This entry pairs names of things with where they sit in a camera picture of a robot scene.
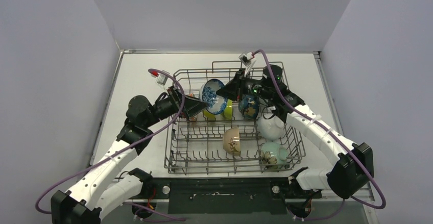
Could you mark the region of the yellow green bowl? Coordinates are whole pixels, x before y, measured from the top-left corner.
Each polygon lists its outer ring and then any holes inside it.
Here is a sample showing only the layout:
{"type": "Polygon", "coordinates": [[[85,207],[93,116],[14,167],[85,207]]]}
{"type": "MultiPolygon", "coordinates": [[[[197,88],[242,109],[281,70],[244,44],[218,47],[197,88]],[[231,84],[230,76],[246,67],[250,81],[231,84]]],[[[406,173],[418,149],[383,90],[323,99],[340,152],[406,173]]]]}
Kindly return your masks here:
{"type": "Polygon", "coordinates": [[[209,119],[209,120],[216,120],[216,115],[210,113],[210,112],[207,111],[207,110],[204,110],[204,111],[203,111],[203,116],[204,116],[205,118],[209,119]]]}

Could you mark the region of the blue white patterned bowl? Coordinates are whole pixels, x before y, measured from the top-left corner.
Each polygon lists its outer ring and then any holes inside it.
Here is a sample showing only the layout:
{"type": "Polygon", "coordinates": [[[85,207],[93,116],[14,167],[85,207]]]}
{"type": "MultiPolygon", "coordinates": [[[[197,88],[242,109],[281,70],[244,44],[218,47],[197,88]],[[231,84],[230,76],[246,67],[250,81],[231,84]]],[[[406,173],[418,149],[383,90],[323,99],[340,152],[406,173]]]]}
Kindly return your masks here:
{"type": "Polygon", "coordinates": [[[208,103],[206,110],[213,115],[223,113],[227,107],[228,99],[217,95],[217,91],[224,86],[225,84],[219,79],[210,79],[202,85],[199,91],[199,99],[208,103]]]}

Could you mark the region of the lime green bowl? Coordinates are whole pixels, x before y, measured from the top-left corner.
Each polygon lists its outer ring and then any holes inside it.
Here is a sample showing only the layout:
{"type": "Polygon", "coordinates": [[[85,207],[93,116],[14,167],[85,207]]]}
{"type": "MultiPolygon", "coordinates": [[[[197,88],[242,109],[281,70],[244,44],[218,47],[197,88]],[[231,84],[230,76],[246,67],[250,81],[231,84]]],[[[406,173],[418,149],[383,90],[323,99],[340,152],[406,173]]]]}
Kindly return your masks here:
{"type": "Polygon", "coordinates": [[[226,108],[223,111],[223,118],[224,120],[232,120],[233,116],[233,107],[232,107],[232,100],[227,100],[226,108]]]}

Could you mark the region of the white bowl with tan outside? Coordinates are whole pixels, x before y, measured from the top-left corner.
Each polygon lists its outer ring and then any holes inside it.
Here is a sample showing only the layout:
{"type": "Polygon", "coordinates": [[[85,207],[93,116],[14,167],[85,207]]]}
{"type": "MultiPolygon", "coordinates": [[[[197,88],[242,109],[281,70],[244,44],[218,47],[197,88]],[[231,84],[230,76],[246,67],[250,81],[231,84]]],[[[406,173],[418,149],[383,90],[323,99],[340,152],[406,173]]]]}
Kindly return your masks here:
{"type": "Polygon", "coordinates": [[[230,128],[223,134],[223,149],[230,155],[240,155],[241,146],[238,127],[230,128]]]}

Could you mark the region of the white bowl with blue outside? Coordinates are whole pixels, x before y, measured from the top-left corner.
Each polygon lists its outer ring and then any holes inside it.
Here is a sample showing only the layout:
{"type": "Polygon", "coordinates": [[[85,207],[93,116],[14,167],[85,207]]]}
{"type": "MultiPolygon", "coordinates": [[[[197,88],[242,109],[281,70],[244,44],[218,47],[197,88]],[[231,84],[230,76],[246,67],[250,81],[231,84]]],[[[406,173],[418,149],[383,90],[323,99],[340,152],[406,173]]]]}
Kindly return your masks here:
{"type": "Polygon", "coordinates": [[[285,124],[278,117],[265,119],[260,117],[257,122],[258,130],[267,141],[275,141],[285,134],[285,124]]]}

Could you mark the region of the pale celadon bowl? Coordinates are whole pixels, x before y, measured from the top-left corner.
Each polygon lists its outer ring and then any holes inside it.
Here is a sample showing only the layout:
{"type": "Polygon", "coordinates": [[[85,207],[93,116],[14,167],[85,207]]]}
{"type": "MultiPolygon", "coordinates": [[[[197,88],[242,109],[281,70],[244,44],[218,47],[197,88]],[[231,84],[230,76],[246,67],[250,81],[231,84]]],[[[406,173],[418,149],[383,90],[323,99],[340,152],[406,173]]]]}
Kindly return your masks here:
{"type": "Polygon", "coordinates": [[[260,161],[266,169],[282,169],[287,157],[287,149],[279,143],[266,142],[260,148],[260,161]]]}

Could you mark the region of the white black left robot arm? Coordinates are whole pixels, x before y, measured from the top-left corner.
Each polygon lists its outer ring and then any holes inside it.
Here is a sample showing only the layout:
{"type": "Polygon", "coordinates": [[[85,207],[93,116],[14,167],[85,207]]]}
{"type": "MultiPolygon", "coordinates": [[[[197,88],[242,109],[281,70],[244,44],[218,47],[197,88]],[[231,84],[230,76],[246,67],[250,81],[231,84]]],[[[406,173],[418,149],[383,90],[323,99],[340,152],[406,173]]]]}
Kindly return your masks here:
{"type": "Polygon", "coordinates": [[[155,104],[143,95],[133,97],[128,104],[125,124],[106,154],[67,191],[58,190],[52,196],[52,222],[101,223],[127,199],[149,197],[152,177],[138,168],[114,186],[110,184],[147,147],[154,135],[151,126],[176,115],[189,119],[208,106],[198,98],[183,96],[174,86],[162,93],[155,104]]]}

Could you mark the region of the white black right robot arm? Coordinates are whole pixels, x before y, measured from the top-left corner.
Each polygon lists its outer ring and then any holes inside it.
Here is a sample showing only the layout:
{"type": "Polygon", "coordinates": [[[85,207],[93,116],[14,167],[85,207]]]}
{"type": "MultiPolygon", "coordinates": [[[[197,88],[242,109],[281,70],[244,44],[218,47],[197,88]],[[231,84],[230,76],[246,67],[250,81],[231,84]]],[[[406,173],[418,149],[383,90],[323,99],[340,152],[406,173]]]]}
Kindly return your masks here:
{"type": "Polygon", "coordinates": [[[328,159],[331,170],[306,168],[292,174],[288,190],[301,198],[309,190],[331,190],[343,199],[353,195],[374,180],[372,149],[366,143],[355,143],[335,131],[312,111],[306,102],[290,91],[282,81],[283,69],[268,65],[261,79],[251,78],[246,69],[237,71],[217,95],[238,101],[252,95],[273,108],[272,113],[282,122],[301,132],[328,159]]]}

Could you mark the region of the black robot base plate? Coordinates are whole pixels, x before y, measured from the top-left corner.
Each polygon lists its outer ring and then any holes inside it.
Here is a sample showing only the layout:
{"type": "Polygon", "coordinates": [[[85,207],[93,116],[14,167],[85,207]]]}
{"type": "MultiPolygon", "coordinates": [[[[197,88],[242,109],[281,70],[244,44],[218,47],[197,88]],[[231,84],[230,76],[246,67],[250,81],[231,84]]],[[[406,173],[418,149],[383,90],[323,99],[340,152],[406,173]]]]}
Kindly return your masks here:
{"type": "Polygon", "coordinates": [[[168,202],[169,214],[286,214],[287,206],[306,206],[321,198],[287,177],[273,178],[153,178],[133,200],[168,202]]]}

